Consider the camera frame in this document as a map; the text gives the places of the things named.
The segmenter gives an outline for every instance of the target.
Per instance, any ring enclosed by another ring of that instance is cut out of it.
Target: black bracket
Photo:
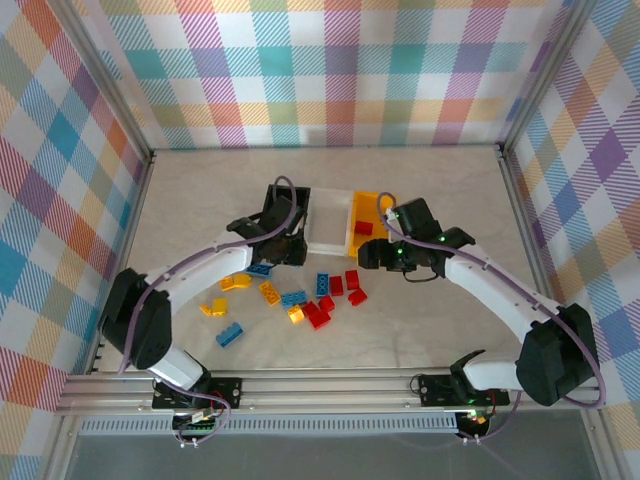
[[[460,399],[451,385],[451,375],[419,375],[418,394],[423,407],[468,406],[492,407],[509,405],[509,393],[501,390],[485,390],[468,395],[466,401]]]
[[[176,402],[175,392],[164,383],[156,382],[154,386],[154,396],[151,402],[152,410],[176,410],[184,408],[179,402]],[[231,409],[240,406],[242,398],[242,379],[236,377],[211,378],[207,382],[206,392],[215,395],[229,402]],[[218,410],[221,405],[213,406]]]

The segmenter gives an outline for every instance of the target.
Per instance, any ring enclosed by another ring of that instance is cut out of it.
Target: metal frame
[[[549,298],[554,298],[549,277],[545,272],[540,255],[540,249],[536,243],[531,222],[524,208],[524,199],[516,187],[517,181],[513,172],[509,153],[501,152],[496,148],[496,156],[500,164],[500,171],[504,177],[504,183],[509,195],[509,201],[513,208],[520,235],[525,246],[527,259],[531,266],[533,278],[538,291]],[[607,410],[583,410],[582,421],[584,423],[591,450],[596,460],[600,476],[607,480],[631,479],[631,471],[624,456],[618,439],[612,434],[612,421]]]
[[[140,187],[133,204],[131,217],[125,229],[125,235],[123,244],[118,253],[118,261],[115,271],[124,269],[129,260],[129,254],[131,253],[131,247],[133,245],[133,239],[135,232],[138,228],[138,222],[140,221],[140,215],[142,214],[142,207],[144,206],[144,200],[149,190],[149,183],[151,182],[151,174],[153,173],[154,161],[153,155],[149,157],[142,175],[140,176]],[[99,332],[95,332],[89,349],[89,355],[85,363],[84,372],[88,373],[92,370],[93,362],[96,359],[97,351],[101,345],[101,335]],[[40,463],[40,469],[38,472],[38,478],[60,478],[64,479],[71,460],[71,454],[75,445],[75,438],[80,430],[82,422],[78,417],[69,415],[55,415],[51,429],[49,430],[47,441],[45,443],[43,461]]]
[[[102,61],[100,52],[95,47],[89,34],[84,28],[82,19],[75,8],[67,0],[48,0],[49,7],[58,18],[60,25],[78,51],[82,62],[87,67],[93,81],[113,110],[116,118],[125,133],[133,143],[134,148],[147,161],[153,156],[153,152],[145,139],[138,122],[129,110],[115,79],[109,73]]]
[[[352,414],[409,412],[467,412],[473,406],[421,407],[420,397],[411,392],[414,375],[446,375],[445,368],[283,369],[212,372],[214,377],[240,377],[242,398],[233,415],[243,414]],[[58,405],[58,414],[166,415],[151,409],[153,377],[145,372],[124,375],[97,373],[72,376]],[[593,381],[576,389],[576,399],[594,401],[598,390]],[[545,410],[523,395],[523,410]],[[559,402],[552,409],[574,409]],[[499,407],[508,411],[510,407]]]
[[[598,0],[575,0],[571,6],[571,11],[567,16],[564,25],[561,27],[558,38],[553,42],[542,68],[538,72],[531,90],[518,109],[516,117],[513,119],[511,128],[504,140],[505,151],[510,151],[518,142],[524,130],[533,118],[540,102],[547,93],[549,86],[555,80],[562,63],[569,50],[573,47],[582,27],[587,22],[589,15],[598,3]]]

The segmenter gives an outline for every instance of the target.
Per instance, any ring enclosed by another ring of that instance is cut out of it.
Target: yellow tray
[[[378,193],[375,192],[355,192],[353,195],[353,206],[351,209],[351,235],[349,241],[349,256],[357,257],[358,249],[364,242],[376,238],[387,238],[388,233],[384,225],[378,218],[378,209],[376,201]],[[382,212],[391,206],[391,199],[384,197],[382,199]],[[356,222],[368,222],[373,224],[373,233],[371,235],[362,235],[354,233]]]

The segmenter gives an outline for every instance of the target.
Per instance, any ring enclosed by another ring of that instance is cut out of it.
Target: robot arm
[[[404,237],[449,247],[449,251],[417,247],[397,240],[397,236],[396,241],[371,240],[358,251],[361,267],[383,266],[401,272],[430,267],[437,276],[480,300],[509,327],[521,345],[518,351],[510,352],[477,350],[455,362],[451,366],[451,382],[462,403],[480,391],[507,389],[523,390],[541,405],[550,406],[594,375],[575,341],[544,313],[553,312],[566,323],[597,363],[586,310],[577,304],[562,307],[527,287],[493,262],[461,229],[443,232],[421,198],[395,207],[387,217],[399,226]],[[471,261],[471,257],[479,258],[484,265]],[[499,279],[496,272],[512,286]],[[523,299],[513,287],[524,290],[536,303]]]
[[[157,268],[146,274],[139,274],[131,268],[120,272],[100,319],[99,328],[103,335],[123,353],[136,303],[150,285],[163,277],[164,281],[151,291],[138,315],[130,361],[139,370],[147,370],[169,385],[208,393],[209,372],[174,344],[171,317],[198,293],[252,264],[265,260],[272,265],[302,265],[307,252],[304,227],[308,202],[308,188],[296,188],[296,205],[292,205],[291,190],[272,185],[261,213],[232,222],[227,231],[205,249],[215,253],[195,259],[175,275],[167,273],[169,267]],[[280,234],[251,245],[243,244],[248,239],[258,240],[258,237],[276,230],[287,221],[292,208],[295,208],[295,214]],[[216,252],[216,246],[228,244],[237,246]],[[206,404],[202,399],[180,394],[175,396],[176,403],[186,407],[200,408],[201,404]]]

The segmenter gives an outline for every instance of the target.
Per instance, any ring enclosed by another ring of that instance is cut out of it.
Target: cable
[[[479,265],[485,268],[486,270],[488,270],[489,272],[491,272],[493,275],[498,277],[498,279],[501,280],[505,285],[507,285],[514,292],[516,292],[518,295],[523,297],[530,304],[537,305],[539,303],[538,300],[533,295],[531,295],[525,289],[520,287],[520,285],[518,285],[516,282],[511,280],[507,275],[505,275],[503,272],[501,272],[499,269],[497,269],[491,264],[485,265],[485,262],[480,258],[476,257],[475,255],[471,255],[470,253],[463,252],[456,248],[447,247],[445,245],[439,245],[437,243],[420,242],[418,240],[414,240],[413,238],[404,235],[402,232],[399,232],[398,230],[393,228],[393,226],[391,226],[387,221],[387,218],[385,217],[385,215],[382,213],[382,206],[380,202],[384,197],[389,197],[392,200],[392,205],[391,205],[392,210],[396,207],[396,198],[389,192],[382,192],[380,193],[380,195],[378,195],[378,199],[376,202],[377,203],[376,206],[378,209],[378,216],[380,217],[380,221],[384,224],[385,228],[391,233],[394,233],[395,235],[397,235],[398,238],[401,238],[405,242],[411,245],[415,245],[417,247],[429,248],[432,250],[441,250],[443,252],[459,255],[462,258],[465,258],[475,263],[476,265]],[[574,341],[574,343],[580,350],[580,353],[582,353],[584,358],[587,360],[587,363],[591,367],[591,370],[593,370],[593,374],[596,377],[596,381],[598,382],[598,389],[599,389],[598,400],[596,400],[594,403],[579,402],[567,396],[565,396],[564,399],[567,402],[582,408],[596,409],[596,408],[603,407],[607,397],[607,389],[604,383],[602,372],[600,371],[600,367],[598,366],[598,362],[596,361],[594,356],[591,354],[591,352],[589,351],[587,346],[584,344],[584,342],[580,339],[580,337],[578,337],[578,335],[571,329],[571,327],[569,327],[569,325],[567,325],[558,315],[556,315],[554,312],[552,312],[550,309],[548,309],[542,304],[538,305],[538,309],[542,313],[547,315],[549,318],[551,318],[554,322],[556,322],[558,326],[569,336],[569,338],[571,338],[571,340]]]
[[[422,373],[416,373],[413,377],[411,377],[411,380],[409,380],[409,390],[411,390],[411,393],[413,393],[414,395],[420,395],[420,392],[413,388],[413,381],[422,375]]]
[[[518,407],[520,406],[521,399],[522,399],[522,391],[518,390],[518,393],[516,394],[516,399],[513,401],[513,407],[511,407],[511,410],[509,411],[507,418],[504,419],[504,422],[502,422],[502,424],[498,428],[496,428],[493,432],[487,432],[487,434],[480,437],[480,439],[488,440],[489,438],[495,437],[497,434],[503,431],[507,427],[507,425],[509,425],[509,423],[511,423],[511,421],[513,420],[516,410],[518,410]],[[475,440],[475,437],[472,437],[466,432],[460,431],[460,434],[464,437]]]
[[[429,277],[429,278],[408,278],[407,277],[407,272],[406,271],[402,271],[402,276],[404,277],[404,279],[409,282],[409,283],[427,283],[427,282],[432,282],[433,280],[435,280],[436,278],[438,278],[438,275],[434,275],[433,277]]]
[[[182,387],[179,387],[178,385],[174,385],[171,382],[167,382],[166,380],[163,380],[163,383],[165,385],[167,385],[168,387],[170,387],[171,389],[175,390],[178,393],[181,393],[183,395],[188,395],[190,397],[195,397],[195,398],[203,398],[205,400],[210,400],[213,402],[217,402],[219,404],[221,404],[224,407],[224,410],[222,413],[224,413],[224,417],[222,418],[222,420],[216,420],[216,428],[211,432],[206,434],[205,436],[203,436],[202,438],[200,438],[199,440],[193,440],[193,445],[195,447],[197,447],[198,445],[200,445],[203,442],[206,442],[207,440],[209,440],[210,438],[212,438],[213,436],[215,436],[216,434],[218,434],[218,432],[224,428],[224,426],[229,422],[229,419],[231,418],[231,405],[229,405],[229,402],[227,402],[224,398],[221,397],[216,397],[215,395],[209,395],[207,393],[199,393],[199,392],[192,392],[189,391],[187,389],[184,389]],[[184,439],[184,437],[182,436],[182,430],[183,430],[183,426],[181,426],[178,429],[178,435],[177,438],[180,441],[181,444],[185,445],[186,441]]]
[[[498,406],[498,401],[496,400],[496,394],[493,390],[489,390],[489,396],[491,397],[491,403],[493,404],[493,410],[491,410],[491,415],[489,418],[493,417],[496,414],[496,407]]]
[[[153,282],[151,282],[151,284],[147,287],[147,289],[142,293],[142,295],[138,299],[138,302],[136,303],[136,306],[133,309],[133,313],[131,315],[131,321],[129,322],[129,328],[127,329],[127,336],[124,342],[124,349],[122,352],[122,362],[120,363],[120,367],[118,368],[118,374],[122,374],[125,371],[125,369],[129,366],[131,349],[133,347],[133,337],[134,337],[134,332],[136,330],[136,324],[138,323],[138,317],[140,316],[140,310],[142,310],[142,306],[144,305],[144,302],[147,300],[149,295],[151,295],[151,292],[153,292],[153,290],[155,290],[160,284],[166,282],[173,275],[178,274],[180,271],[184,270],[186,267],[202,259],[203,257],[209,256],[209,255],[215,255],[216,253],[222,250],[226,250],[227,248],[243,247],[245,245],[252,245],[254,243],[259,243],[265,240],[269,240],[270,238],[275,237],[276,235],[278,235],[280,232],[282,232],[285,228],[289,226],[289,224],[293,221],[293,217],[296,214],[296,204],[298,201],[296,196],[296,188],[294,187],[293,182],[291,182],[291,180],[289,180],[288,177],[285,177],[284,175],[278,176],[274,182],[274,189],[273,189],[274,200],[276,199],[275,187],[278,186],[278,182],[280,180],[284,180],[289,185],[289,188],[291,189],[291,210],[289,211],[289,215],[287,216],[285,221],[282,222],[282,224],[278,228],[276,228],[272,232],[269,232],[265,235],[260,235],[258,237],[249,238],[246,240],[239,240],[237,242],[223,243],[222,245],[208,247],[208,248],[205,248],[204,250],[200,250],[199,252],[196,252],[193,255],[190,255],[189,257],[185,258],[184,260],[176,263],[164,274],[160,275]]]

